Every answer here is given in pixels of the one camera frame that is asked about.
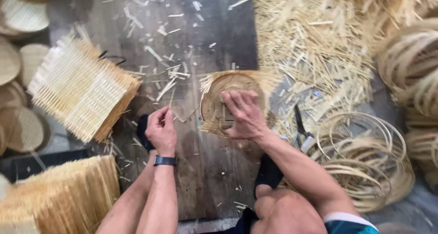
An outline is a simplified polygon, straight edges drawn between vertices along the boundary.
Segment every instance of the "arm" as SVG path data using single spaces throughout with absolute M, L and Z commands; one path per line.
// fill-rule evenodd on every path
M 175 157 L 177 135 L 173 129 L 173 116 L 168 107 L 149 116 L 146 136 L 162 157 Z M 178 224 L 178 203 L 173 166 L 155 168 L 152 188 L 148 196 L 137 234 L 175 234 Z
M 256 93 L 232 91 L 222 93 L 222 98 L 236 120 L 226 134 L 258 143 L 288 181 L 315 205 L 321 218 L 333 212 L 359 216 L 348 194 L 324 168 L 267 127 Z

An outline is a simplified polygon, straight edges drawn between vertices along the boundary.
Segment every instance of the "right hand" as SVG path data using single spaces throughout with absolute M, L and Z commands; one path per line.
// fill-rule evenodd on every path
M 231 139 L 257 140 L 270 129 L 254 91 L 222 92 L 221 96 L 234 116 L 234 126 L 224 133 Z
M 158 155 L 175 157 L 177 133 L 173 128 L 173 114 L 169 107 L 161 108 L 149 115 L 145 135 L 157 149 Z

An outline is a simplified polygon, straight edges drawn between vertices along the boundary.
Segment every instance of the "left hand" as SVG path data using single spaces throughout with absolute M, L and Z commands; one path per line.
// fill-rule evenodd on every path
M 175 157 L 177 133 L 173 128 L 173 114 L 169 107 L 155 111 L 148 118 L 146 137 L 162 157 Z

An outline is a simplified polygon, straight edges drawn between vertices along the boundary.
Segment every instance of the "person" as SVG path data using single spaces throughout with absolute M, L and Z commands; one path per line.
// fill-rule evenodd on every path
M 223 92 L 235 117 L 225 134 L 247 139 L 264 149 L 255 182 L 254 211 L 247 208 L 236 227 L 222 234 L 378 234 L 358 214 L 348 194 L 319 164 L 272 132 L 253 91 Z M 174 167 L 153 166 L 155 155 L 174 157 L 177 135 L 172 113 L 162 108 L 148 117 L 150 160 L 138 179 L 118 199 L 97 233 L 175 234 L 178 223 Z M 276 189 L 283 175 L 301 194 Z

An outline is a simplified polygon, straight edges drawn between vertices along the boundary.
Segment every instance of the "black watch strap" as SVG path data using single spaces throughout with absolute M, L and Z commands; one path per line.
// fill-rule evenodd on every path
M 154 166 L 157 166 L 157 165 L 176 166 L 177 159 L 176 159 L 176 157 L 161 157 L 159 155 L 156 155 L 154 158 Z

